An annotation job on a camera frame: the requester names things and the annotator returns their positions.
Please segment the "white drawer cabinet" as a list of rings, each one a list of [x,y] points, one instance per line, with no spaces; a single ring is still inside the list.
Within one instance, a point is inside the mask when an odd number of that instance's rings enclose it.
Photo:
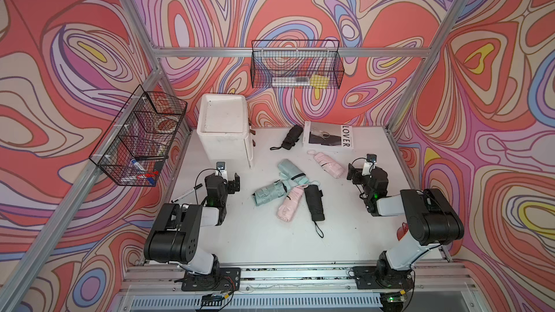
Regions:
[[[228,170],[237,173],[253,168],[253,138],[243,95],[204,94],[197,135],[212,164],[224,162]]]

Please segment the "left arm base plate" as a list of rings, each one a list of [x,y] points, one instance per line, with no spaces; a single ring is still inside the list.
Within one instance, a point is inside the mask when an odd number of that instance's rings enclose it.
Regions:
[[[240,288],[241,268],[221,267],[210,274],[186,273],[179,280],[184,292],[235,292]]]

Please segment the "pink umbrella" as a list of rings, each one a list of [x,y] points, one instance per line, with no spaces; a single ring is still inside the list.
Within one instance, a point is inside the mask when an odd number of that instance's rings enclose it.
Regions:
[[[284,222],[292,221],[304,195],[304,188],[305,186],[293,187],[277,210],[278,219]]]
[[[308,150],[307,154],[314,159],[323,171],[331,175],[334,179],[339,179],[345,173],[344,167],[329,155],[315,150]]]

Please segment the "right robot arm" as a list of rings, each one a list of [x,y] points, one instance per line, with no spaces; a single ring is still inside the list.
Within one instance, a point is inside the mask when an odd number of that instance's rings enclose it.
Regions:
[[[408,232],[380,254],[374,270],[374,279],[382,287],[399,285],[428,252],[464,236],[462,220],[440,189],[403,189],[389,195],[387,172],[369,161],[361,168],[349,164],[347,179],[359,188],[370,215],[406,218]]]

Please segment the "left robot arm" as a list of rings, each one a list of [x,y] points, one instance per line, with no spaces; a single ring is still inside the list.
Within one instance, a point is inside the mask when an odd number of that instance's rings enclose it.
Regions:
[[[241,178],[232,180],[214,173],[205,178],[205,201],[199,205],[166,203],[153,223],[143,254],[147,261],[176,264],[197,275],[214,275],[219,260],[199,245],[203,227],[221,226],[227,215],[228,196],[241,189]]]

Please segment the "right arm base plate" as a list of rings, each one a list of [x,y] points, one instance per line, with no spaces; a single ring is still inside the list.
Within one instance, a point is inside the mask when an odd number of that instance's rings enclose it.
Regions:
[[[396,271],[375,266],[353,267],[359,290],[410,290],[414,280],[410,270]]]

